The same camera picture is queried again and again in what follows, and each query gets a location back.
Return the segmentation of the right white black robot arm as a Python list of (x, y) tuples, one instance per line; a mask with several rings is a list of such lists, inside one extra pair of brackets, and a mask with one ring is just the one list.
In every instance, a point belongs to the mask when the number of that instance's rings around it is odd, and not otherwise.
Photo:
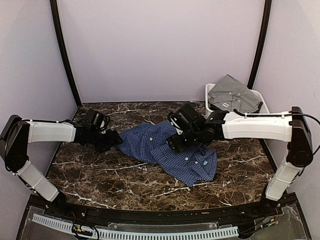
[(265, 198), (255, 205), (255, 213), (266, 217), (275, 208), (287, 187), (314, 158), (307, 115), (299, 107), (280, 113), (242, 113), (234, 109), (214, 110), (208, 117), (189, 103), (168, 115), (176, 134), (167, 138), (178, 154), (192, 146), (233, 139), (267, 139), (287, 143), (287, 155), (265, 189)]

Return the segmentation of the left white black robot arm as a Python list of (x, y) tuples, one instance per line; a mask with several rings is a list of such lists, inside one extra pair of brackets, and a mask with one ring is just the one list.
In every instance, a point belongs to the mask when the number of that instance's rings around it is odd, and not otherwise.
[(91, 145), (99, 153), (123, 143), (116, 130), (108, 129), (110, 117), (89, 109), (78, 120), (36, 120), (12, 115), (0, 134), (0, 156), (8, 172), (51, 203), (51, 210), (60, 218), (71, 213), (66, 196), (31, 162), (28, 146), (33, 143), (61, 142)]

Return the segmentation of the blue checked long sleeve shirt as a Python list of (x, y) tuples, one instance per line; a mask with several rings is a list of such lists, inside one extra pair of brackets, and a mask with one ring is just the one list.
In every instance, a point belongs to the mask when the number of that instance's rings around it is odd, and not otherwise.
[(198, 181), (212, 181), (218, 166), (217, 152), (199, 145), (175, 154), (167, 138), (176, 132), (168, 120), (155, 125), (143, 122), (120, 133), (123, 143), (117, 148), (129, 157), (160, 165), (188, 187)]

